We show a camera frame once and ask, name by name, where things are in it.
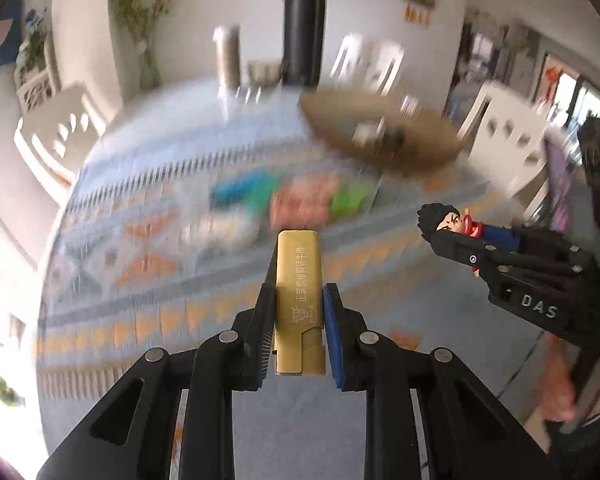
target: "glass vase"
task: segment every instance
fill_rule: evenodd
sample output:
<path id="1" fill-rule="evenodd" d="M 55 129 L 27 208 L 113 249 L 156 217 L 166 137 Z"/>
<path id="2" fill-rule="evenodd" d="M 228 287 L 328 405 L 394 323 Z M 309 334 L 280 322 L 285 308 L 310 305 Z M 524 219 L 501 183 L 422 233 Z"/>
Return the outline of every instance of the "glass vase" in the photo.
<path id="1" fill-rule="evenodd" d="M 140 69 L 140 91 L 150 92 L 160 86 L 160 71 L 155 62 L 151 38 L 142 41 L 138 46 L 138 65 Z"/>

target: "human hand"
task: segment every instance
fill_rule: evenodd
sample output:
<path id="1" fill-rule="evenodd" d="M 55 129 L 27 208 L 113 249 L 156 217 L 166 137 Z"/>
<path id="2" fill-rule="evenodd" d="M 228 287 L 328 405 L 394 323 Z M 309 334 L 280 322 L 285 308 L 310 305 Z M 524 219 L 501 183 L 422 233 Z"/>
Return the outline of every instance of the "human hand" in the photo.
<path id="1" fill-rule="evenodd" d="M 564 358 L 564 341 L 553 334 L 549 334 L 548 341 L 549 351 L 538 388 L 540 413 L 544 420 L 566 422 L 576 416 L 575 388 Z M 600 399 L 591 415 L 599 413 Z"/>

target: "plastic chair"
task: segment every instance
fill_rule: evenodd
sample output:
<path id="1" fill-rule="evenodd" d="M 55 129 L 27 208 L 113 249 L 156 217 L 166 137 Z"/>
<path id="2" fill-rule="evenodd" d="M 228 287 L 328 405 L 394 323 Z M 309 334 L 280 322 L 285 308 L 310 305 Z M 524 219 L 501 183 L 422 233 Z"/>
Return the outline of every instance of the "plastic chair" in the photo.
<path id="1" fill-rule="evenodd" d="M 404 49 L 398 43 L 387 41 L 378 51 L 375 61 L 366 74 L 364 86 L 371 92 L 386 95 L 400 73 Z"/>
<path id="2" fill-rule="evenodd" d="M 347 85 L 361 84 L 370 64 L 372 47 L 372 41 L 361 34 L 345 36 L 331 69 L 331 78 Z"/>
<path id="3" fill-rule="evenodd" d="M 64 205 L 71 184 L 106 124 L 82 86 L 71 86 L 25 114 L 13 140 L 46 192 Z"/>
<path id="4" fill-rule="evenodd" d="M 551 125 L 514 91 L 490 82 L 482 85 L 458 137 L 475 133 L 469 165 L 494 183 L 508 198 L 527 186 L 544 168 L 542 139 Z M 547 184 L 533 198 L 525 217 L 548 192 Z"/>

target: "gold lighter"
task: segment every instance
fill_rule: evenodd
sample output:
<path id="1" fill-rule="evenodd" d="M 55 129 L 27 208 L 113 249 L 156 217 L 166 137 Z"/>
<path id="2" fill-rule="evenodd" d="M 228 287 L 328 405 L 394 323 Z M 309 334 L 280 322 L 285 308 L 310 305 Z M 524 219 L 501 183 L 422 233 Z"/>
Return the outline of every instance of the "gold lighter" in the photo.
<path id="1" fill-rule="evenodd" d="M 325 375 L 322 269 L 315 231 L 278 235 L 276 373 Z"/>

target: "brown tray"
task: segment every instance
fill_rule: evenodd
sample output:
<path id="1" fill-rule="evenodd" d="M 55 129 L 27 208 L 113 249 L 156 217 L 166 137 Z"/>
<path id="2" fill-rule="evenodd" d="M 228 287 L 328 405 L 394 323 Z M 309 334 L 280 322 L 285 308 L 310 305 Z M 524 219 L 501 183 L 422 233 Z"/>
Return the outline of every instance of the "brown tray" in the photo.
<path id="1" fill-rule="evenodd" d="M 381 170 L 398 171 L 405 176 L 438 171 L 452 163 L 462 149 L 458 129 L 440 115 L 420 106 L 410 113 L 400 111 L 400 94 L 370 94 L 359 90 L 318 89 L 300 96 L 299 106 L 314 134 L 332 148 Z M 405 131 L 404 147 L 395 153 L 375 146 L 359 146 L 341 132 L 342 120 L 380 120 L 387 127 Z"/>

